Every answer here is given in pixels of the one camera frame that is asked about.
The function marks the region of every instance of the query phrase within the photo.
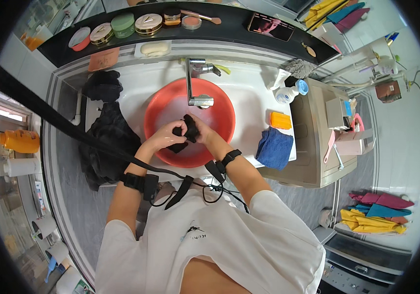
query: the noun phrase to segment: green jar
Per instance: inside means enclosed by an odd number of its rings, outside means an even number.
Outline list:
[[[135,32],[135,16],[133,13],[122,14],[113,18],[113,34],[117,38],[126,38]]]

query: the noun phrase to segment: person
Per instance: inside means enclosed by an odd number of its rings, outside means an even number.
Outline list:
[[[198,117],[191,115],[204,144],[216,160],[233,148]],[[146,140],[135,157],[148,163],[153,154],[185,137],[175,121]],[[130,164],[125,173],[146,175]],[[165,210],[151,207],[143,235],[136,239],[141,194],[119,182],[110,204],[96,267],[97,293],[316,293],[325,250],[307,225],[271,190],[244,156],[226,166],[250,213],[221,198],[207,203],[202,188],[192,185],[180,202]],[[159,191],[154,202],[172,195]],[[207,200],[219,192],[205,188]]]
[[[264,19],[261,19],[261,24],[258,30],[264,35],[273,37],[273,35],[270,32],[273,29],[275,29],[281,22],[282,21],[277,18],[273,18],[270,22]]]

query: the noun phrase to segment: yellow cloth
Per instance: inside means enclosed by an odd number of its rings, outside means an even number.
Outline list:
[[[406,227],[383,217],[366,217],[364,213],[356,210],[341,209],[341,223],[347,225],[353,232],[359,233],[384,233],[398,232],[402,234]]]
[[[323,2],[311,7],[310,11],[308,12],[308,16],[303,20],[305,22],[305,25],[307,27],[310,27],[322,17],[323,20],[321,20],[316,26],[312,27],[311,30],[314,30],[315,28],[319,27],[326,20],[327,15],[325,14],[328,13],[331,9],[335,8],[337,5],[341,4],[342,2],[345,3],[330,13],[333,14],[344,8],[344,6],[349,2],[346,0],[324,0]]]

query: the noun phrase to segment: soap dish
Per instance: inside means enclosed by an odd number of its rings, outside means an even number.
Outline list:
[[[159,55],[150,54],[148,56],[144,53],[141,53],[141,47],[143,45],[153,44],[153,43],[166,43],[167,44],[167,50],[164,51],[164,52],[159,52]],[[171,53],[171,44],[172,44],[172,40],[138,43],[138,44],[136,44],[136,47],[135,47],[135,58],[139,58],[139,59],[141,59],[141,58],[159,58],[159,57],[162,57],[162,56],[166,56],[169,53]]]

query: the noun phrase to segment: phone screen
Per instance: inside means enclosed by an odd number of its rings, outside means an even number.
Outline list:
[[[248,31],[256,32],[282,41],[288,41],[295,27],[277,18],[254,13]]]

